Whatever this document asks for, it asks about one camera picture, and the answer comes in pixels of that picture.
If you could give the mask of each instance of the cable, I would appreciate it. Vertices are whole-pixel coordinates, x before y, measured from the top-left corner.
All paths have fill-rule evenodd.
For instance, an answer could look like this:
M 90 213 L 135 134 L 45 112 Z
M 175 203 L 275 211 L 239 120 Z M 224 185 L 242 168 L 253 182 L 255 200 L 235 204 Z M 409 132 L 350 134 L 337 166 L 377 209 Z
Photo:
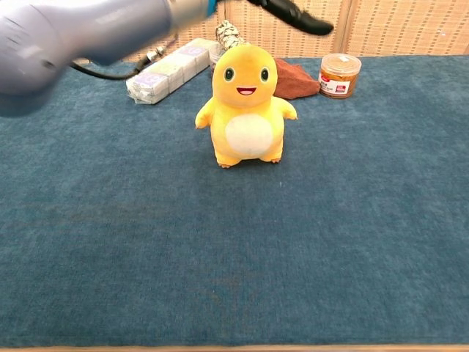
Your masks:
M 134 76 L 137 76 L 141 71 L 143 71 L 148 65 L 152 64 L 157 60 L 159 56 L 163 56 L 168 48 L 172 47 L 178 39 L 179 35 L 176 33 L 174 35 L 174 38 L 166 45 L 166 46 L 158 46 L 156 48 L 156 51 L 150 51 L 145 57 L 140 59 L 137 62 L 136 67 L 132 70 L 132 72 L 129 72 L 125 75 L 122 76 L 115 76 L 115 75 L 108 75 L 105 73 L 99 73 L 93 70 L 89 70 L 83 66 L 78 65 L 75 62 L 72 62 L 70 64 L 70 67 L 74 70 L 77 70 L 81 73 L 85 73 L 89 76 L 95 77 L 95 78 L 101 78 L 101 79 L 106 79 L 109 81 L 127 81 L 129 78 L 132 78 Z
M 89 76 L 93 76 L 93 77 L 96 77 L 96 78 L 107 79 L 109 81 L 126 81 L 129 78 L 132 78 L 132 77 L 138 75 L 149 63 L 151 63 L 150 59 L 145 57 L 144 59 L 139 61 L 139 63 L 137 64 L 137 67 L 134 68 L 132 72 L 127 73 L 123 76 L 114 76 L 114 75 L 107 75 L 105 73 L 99 73 L 99 72 L 96 72 L 96 71 L 93 71 L 93 70 L 89 70 L 89 69 L 87 69 L 83 66 L 80 66 L 80 65 L 78 65 L 74 62 L 72 62 L 70 64 L 70 67 L 77 70 L 77 71 L 79 71 L 79 72 L 81 72 L 81 73 L 85 73 Z

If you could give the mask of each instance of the white belly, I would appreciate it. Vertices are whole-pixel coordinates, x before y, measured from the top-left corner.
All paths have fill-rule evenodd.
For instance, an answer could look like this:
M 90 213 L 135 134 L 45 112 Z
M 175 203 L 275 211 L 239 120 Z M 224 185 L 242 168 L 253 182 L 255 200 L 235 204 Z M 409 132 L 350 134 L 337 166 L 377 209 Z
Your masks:
M 244 114 L 232 118 L 225 127 L 226 140 L 237 153 L 258 158 L 265 154 L 273 142 L 270 123 L 257 114 Z

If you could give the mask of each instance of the yellow plush toy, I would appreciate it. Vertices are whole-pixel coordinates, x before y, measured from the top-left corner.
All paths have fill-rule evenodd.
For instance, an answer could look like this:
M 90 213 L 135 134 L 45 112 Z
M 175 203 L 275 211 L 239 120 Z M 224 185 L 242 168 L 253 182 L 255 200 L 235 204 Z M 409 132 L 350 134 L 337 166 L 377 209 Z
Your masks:
M 278 163 L 284 146 L 284 119 L 297 119 L 295 108 L 274 97 L 277 67 L 264 49 L 242 44 L 230 48 L 213 73 L 213 96 L 196 117 L 210 126 L 215 157 L 223 168 L 246 159 Z

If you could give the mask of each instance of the woven wall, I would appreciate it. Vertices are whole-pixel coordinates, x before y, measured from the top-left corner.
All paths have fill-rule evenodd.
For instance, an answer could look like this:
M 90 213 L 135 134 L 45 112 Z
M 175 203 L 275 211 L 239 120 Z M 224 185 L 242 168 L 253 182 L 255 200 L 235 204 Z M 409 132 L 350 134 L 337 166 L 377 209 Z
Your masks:
M 469 0 L 294 1 L 334 23 L 333 34 L 303 34 L 247 1 L 237 0 L 219 4 L 214 16 L 180 32 L 175 48 L 196 37 L 214 40 L 216 26 L 226 18 L 247 41 L 277 57 L 321 57 L 339 51 L 359 56 L 469 54 Z M 165 42 L 125 61 L 136 61 Z
M 353 55 L 463 54 L 468 0 L 359 0 L 352 4 L 344 51 Z

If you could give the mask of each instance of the plush toy mouth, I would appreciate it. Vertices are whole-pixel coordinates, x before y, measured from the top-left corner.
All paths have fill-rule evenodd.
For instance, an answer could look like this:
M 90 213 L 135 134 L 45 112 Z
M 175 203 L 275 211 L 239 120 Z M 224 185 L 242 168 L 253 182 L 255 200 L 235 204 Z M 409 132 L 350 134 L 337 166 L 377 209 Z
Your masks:
M 242 95 L 251 95 L 256 92 L 256 87 L 238 87 L 236 90 Z

